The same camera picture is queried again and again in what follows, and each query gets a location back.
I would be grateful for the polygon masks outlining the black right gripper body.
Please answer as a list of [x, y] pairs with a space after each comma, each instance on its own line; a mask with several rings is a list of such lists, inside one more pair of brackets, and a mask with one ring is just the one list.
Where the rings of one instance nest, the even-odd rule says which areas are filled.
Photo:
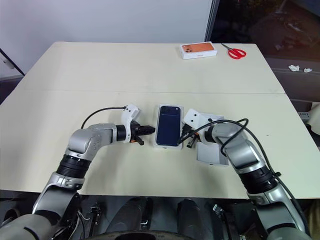
[[[182, 127], [181, 138], [185, 138], [188, 134], [193, 131], [192, 127], [188, 124], [184, 124]], [[186, 147], [192, 149], [194, 144], [200, 140], [199, 134], [195, 133], [189, 137], [189, 142], [187, 143]]]

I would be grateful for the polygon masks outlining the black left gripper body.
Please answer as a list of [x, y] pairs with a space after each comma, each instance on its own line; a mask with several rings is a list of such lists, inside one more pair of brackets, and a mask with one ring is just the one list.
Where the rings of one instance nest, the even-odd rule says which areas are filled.
[[141, 126], [138, 122], [132, 120], [130, 122], [130, 143], [138, 143], [140, 146], [143, 146], [145, 142], [141, 139], [141, 136], [143, 135], [144, 130], [144, 126]]

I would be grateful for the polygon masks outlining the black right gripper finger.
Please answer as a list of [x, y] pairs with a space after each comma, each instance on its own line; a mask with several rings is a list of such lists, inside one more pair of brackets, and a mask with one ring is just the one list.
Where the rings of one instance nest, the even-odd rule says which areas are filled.
[[181, 144], [182, 142], [184, 142], [185, 140], [187, 140], [188, 138], [190, 138], [192, 136], [192, 133], [188, 133], [185, 136], [182, 136], [178, 139], [178, 144]]
[[192, 137], [192, 136], [189, 137], [189, 138], [186, 139], [184, 142], [186, 142], [186, 146], [187, 146], [187, 147], [192, 147], [192, 146], [193, 146], [193, 137]]

